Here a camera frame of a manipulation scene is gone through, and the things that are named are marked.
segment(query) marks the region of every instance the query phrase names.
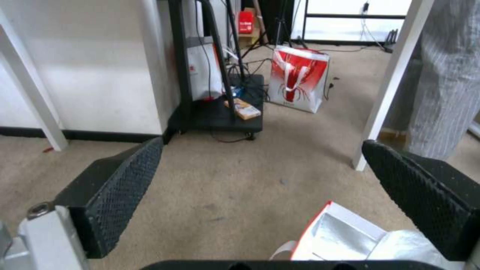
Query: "book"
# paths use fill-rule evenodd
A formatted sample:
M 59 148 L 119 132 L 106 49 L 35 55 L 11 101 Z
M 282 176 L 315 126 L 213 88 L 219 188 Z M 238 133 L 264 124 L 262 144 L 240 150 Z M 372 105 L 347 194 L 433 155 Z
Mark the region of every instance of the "book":
M 240 98 L 233 99 L 233 103 L 235 104 L 236 114 L 243 120 L 252 119 L 262 114 L 260 110 Z M 228 100 L 225 100 L 224 104 L 228 108 Z

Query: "red box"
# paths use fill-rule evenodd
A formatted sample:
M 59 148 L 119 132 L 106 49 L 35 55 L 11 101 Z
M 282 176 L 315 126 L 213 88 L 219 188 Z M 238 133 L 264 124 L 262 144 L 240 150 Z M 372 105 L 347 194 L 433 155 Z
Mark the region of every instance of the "red box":
M 253 13 L 250 11 L 239 12 L 239 33 L 251 34 L 253 31 Z

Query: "black baseboard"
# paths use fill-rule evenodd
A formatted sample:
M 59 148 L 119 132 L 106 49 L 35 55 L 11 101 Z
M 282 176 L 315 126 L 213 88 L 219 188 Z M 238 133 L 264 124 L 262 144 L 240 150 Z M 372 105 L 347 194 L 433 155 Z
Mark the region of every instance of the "black baseboard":
M 162 135 L 138 134 L 138 133 L 118 133 L 118 132 L 100 132 L 100 131 L 82 131 L 82 130 L 62 130 L 63 135 L 68 140 L 85 141 L 104 141 L 104 142 L 129 142 L 142 143 L 146 140 L 157 138 Z M 45 134 L 40 128 L 23 127 L 0 127 L 0 135 L 28 138 L 45 138 Z
M 342 41 L 342 40 L 317 40 L 317 39 L 306 39 L 303 42 L 313 43 L 313 44 L 323 44 L 323 45 L 349 45 L 349 46 L 377 46 L 377 43 L 374 41 Z M 380 45 L 384 45 L 384 41 L 379 41 Z

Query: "black platform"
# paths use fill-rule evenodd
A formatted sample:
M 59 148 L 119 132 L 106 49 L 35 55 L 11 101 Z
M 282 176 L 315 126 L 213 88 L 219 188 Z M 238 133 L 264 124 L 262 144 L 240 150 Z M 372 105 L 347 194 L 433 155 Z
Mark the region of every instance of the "black platform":
M 231 84 L 240 83 L 238 76 L 230 77 Z M 238 115 L 232 119 L 230 110 L 224 105 L 225 96 L 212 101 L 197 100 L 192 102 L 190 115 L 183 115 L 181 106 L 178 106 L 168 120 L 169 133 L 185 132 L 187 130 L 212 130 L 243 133 L 257 133 L 262 131 L 264 110 L 264 77 L 252 75 L 249 77 L 242 95 L 239 97 L 252 104 L 262 112 L 262 115 L 249 120 L 243 120 Z

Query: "gray striped fabric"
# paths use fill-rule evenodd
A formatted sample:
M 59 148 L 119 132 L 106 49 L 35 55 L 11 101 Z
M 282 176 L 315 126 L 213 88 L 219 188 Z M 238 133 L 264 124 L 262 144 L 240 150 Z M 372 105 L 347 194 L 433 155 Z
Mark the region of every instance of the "gray striped fabric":
M 480 0 L 436 0 L 417 52 L 384 127 L 405 130 L 409 119 L 406 150 L 444 160 L 480 110 Z

